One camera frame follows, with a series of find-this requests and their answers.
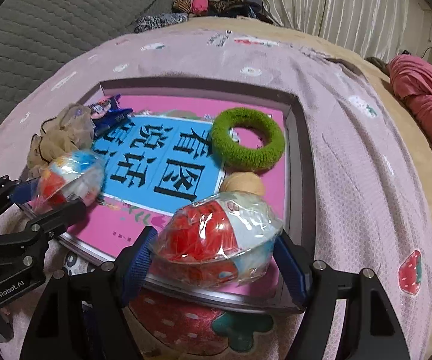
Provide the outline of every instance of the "pink blanket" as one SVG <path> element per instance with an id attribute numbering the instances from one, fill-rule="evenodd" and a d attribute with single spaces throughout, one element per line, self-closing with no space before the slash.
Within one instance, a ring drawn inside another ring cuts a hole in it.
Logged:
<path id="1" fill-rule="evenodd" d="M 172 26 L 124 35 L 73 59 L 14 108 L 0 126 L 0 176 L 19 177 L 42 121 L 84 98 L 97 83 L 149 76 L 236 81 L 295 95 L 304 109 L 314 157 L 315 257 L 338 270 L 374 269 L 400 321 L 411 359 L 425 359 L 432 316 L 428 204 L 411 156 L 377 93 L 345 61 L 230 30 Z M 7 216 L 0 218 L 0 234 L 13 227 Z M 50 247 L 45 259 L 48 275 L 61 267 L 64 256 L 55 242 Z M 73 255 L 66 258 L 73 273 L 76 260 Z M 86 263 L 79 272 L 87 269 Z M 19 359 L 41 291 L 42 287 L 9 305 L 15 338 L 1 344 L 5 360 Z M 181 355 L 185 359 L 216 353 L 209 359 L 279 360 L 286 356 L 299 324 L 298 316 L 289 313 L 257 316 L 262 320 L 251 315 L 233 318 L 209 307 L 161 300 L 157 294 L 142 296 L 126 316 L 144 352 L 158 350 L 176 357 L 182 351 L 189 353 Z M 325 360 L 337 355 L 344 309 L 344 302 L 338 302 Z M 248 332 L 247 326 L 255 329 Z"/>
<path id="2" fill-rule="evenodd" d="M 399 55 L 389 66 L 396 96 L 411 110 L 432 142 L 432 66 L 419 57 Z"/>

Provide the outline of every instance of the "beige ball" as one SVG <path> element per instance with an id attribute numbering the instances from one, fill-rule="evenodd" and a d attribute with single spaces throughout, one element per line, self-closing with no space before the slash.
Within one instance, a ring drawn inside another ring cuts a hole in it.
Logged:
<path id="1" fill-rule="evenodd" d="M 252 172 L 235 172 L 224 179 L 219 192 L 245 191 L 264 196 L 266 188 L 261 178 Z"/>

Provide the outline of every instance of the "blue gripper pad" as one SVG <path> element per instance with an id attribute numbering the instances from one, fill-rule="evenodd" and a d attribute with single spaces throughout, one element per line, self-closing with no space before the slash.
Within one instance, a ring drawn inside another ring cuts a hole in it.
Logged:
<path id="1" fill-rule="evenodd" d="M 128 252 L 133 254 L 132 259 L 128 259 L 130 262 L 122 278 L 121 304 L 123 307 L 126 307 L 130 300 L 136 298 L 142 288 L 152 261 L 152 252 L 149 249 L 149 244 L 156 237 L 157 231 L 154 227 L 146 226 L 139 237 L 137 237 L 134 245 L 125 247 L 119 254 L 118 259 L 123 258 L 124 254 L 127 257 Z"/>
<path id="2" fill-rule="evenodd" d="M 24 204 L 32 200 L 36 195 L 37 184 L 39 177 L 18 184 L 11 193 L 11 202 L 16 204 Z"/>
<path id="3" fill-rule="evenodd" d="M 273 256 L 289 294 L 291 295 L 293 303 L 304 309 L 304 305 L 308 299 L 306 278 L 294 260 L 291 251 L 284 243 L 281 235 L 277 237 L 274 242 Z"/>

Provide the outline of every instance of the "pink towel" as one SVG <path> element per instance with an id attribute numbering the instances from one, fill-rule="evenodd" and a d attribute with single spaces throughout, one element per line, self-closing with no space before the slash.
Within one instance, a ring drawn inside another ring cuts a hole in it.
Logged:
<path id="1" fill-rule="evenodd" d="M 419 57 L 399 55 L 389 65 L 396 96 L 411 110 L 432 142 L 432 66 Z"/>
<path id="2" fill-rule="evenodd" d="M 191 10 L 196 15 L 202 15 L 208 10 L 208 0 L 191 0 Z"/>

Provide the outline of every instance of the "green fabric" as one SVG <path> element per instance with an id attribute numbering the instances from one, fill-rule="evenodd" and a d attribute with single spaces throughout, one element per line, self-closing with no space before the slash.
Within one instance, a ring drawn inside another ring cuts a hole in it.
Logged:
<path id="1" fill-rule="evenodd" d="M 416 283 L 421 283 L 423 277 L 423 264 L 421 263 L 421 256 L 416 261 Z"/>
<path id="2" fill-rule="evenodd" d="M 254 332 L 267 333 L 273 325 L 270 315 L 226 311 L 211 323 L 211 328 L 217 335 L 227 337 L 232 350 L 249 352 L 254 347 Z"/>
<path id="3" fill-rule="evenodd" d="M 234 142 L 229 131 L 234 127 L 249 127 L 261 132 L 267 145 L 250 149 Z M 277 123 L 261 111 L 231 108 L 221 112 L 211 130 L 213 149 L 237 170 L 257 172 L 272 168 L 284 153 L 285 140 Z"/>

